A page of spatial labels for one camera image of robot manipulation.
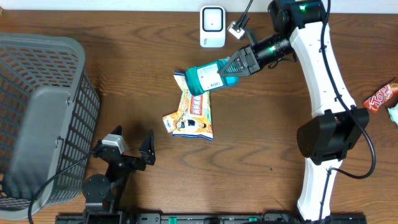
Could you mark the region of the blue mouthwash bottle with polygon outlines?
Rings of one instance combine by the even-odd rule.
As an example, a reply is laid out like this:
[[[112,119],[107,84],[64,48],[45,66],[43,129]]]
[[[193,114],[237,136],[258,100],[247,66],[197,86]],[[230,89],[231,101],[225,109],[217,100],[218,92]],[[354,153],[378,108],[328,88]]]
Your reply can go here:
[[[186,70],[185,80],[190,93],[193,96],[198,96],[208,91],[236,85],[239,81],[238,77],[221,77],[218,73],[228,60],[229,57],[226,57],[200,67],[192,67]]]

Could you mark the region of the red chocolate bar wrapper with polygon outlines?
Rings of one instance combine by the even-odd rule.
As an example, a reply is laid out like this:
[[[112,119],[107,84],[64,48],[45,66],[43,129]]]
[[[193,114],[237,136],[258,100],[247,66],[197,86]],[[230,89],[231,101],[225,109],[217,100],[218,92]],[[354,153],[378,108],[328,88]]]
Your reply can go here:
[[[380,88],[375,94],[363,102],[363,106],[377,113],[381,105],[397,94],[397,78]]]

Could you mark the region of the yellow snack bag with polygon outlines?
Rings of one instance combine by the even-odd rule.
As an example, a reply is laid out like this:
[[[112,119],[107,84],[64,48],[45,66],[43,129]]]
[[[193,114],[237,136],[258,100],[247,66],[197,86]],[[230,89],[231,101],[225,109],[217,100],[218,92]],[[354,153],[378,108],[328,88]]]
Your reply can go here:
[[[188,89],[184,73],[174,72],[174,78],[182,91],[182,97],[177,110],[181,115],[178,117],[172,135],[212,141],[210,93],[205,92],[202,95],[193,96]]]

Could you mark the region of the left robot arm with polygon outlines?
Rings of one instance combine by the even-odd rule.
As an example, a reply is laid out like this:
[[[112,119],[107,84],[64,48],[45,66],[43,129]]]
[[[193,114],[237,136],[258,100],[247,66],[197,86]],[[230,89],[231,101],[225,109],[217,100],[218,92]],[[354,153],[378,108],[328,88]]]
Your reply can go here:
[[[155,164],[154,132],[150,130],[147,134],[139,148],[139,157],[125,155],[126,149],[120,125],[97,141],[93,157],[105,161],[108,168],[105,174],[91,175],[83,182],[82,193],[86,199],[83,223],[135,222],[134,217],[120,209],[119,204],[130,174]]]

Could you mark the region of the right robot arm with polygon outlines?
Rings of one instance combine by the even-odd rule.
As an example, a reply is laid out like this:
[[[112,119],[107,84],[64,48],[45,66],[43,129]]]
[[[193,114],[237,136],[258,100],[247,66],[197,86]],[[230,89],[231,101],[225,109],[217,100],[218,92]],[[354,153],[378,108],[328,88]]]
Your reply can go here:
[[[277,65],[288,54],[301,64],[312,118],[297,130],[305,158],[303,187],[297,201],[302,223],[351,223],[335,218],[330,199],[337,173],[350,149],[366,136],[369,113],[358,108],[346,89],[330,42],[330,8],[321,1],[272,1],[268,12],[275,34],[239,49],[220,70],[222,77],[248,77]]]

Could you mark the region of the light green snack packet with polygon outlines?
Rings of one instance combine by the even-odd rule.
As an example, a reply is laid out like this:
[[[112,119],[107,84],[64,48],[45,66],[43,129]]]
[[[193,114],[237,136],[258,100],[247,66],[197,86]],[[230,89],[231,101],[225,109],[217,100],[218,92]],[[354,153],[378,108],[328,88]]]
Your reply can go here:
[[[394,122],[396,124],[396,126],[398,126],[398,104],[396,104],[392,108],[388,108],[387,110],[388,110],[391,121]]]

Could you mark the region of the small orange snack packet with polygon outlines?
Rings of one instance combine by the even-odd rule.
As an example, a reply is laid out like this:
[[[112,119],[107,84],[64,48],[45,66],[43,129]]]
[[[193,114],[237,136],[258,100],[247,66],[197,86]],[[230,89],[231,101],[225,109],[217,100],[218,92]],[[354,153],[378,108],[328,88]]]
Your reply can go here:
[[[168,133],[174,132],[174,130],[177,128],[177,122],[180,120],[182,117],[182,113],[180,111],[168,114],[162,118],[164,122],[164,126],[167,130]]]

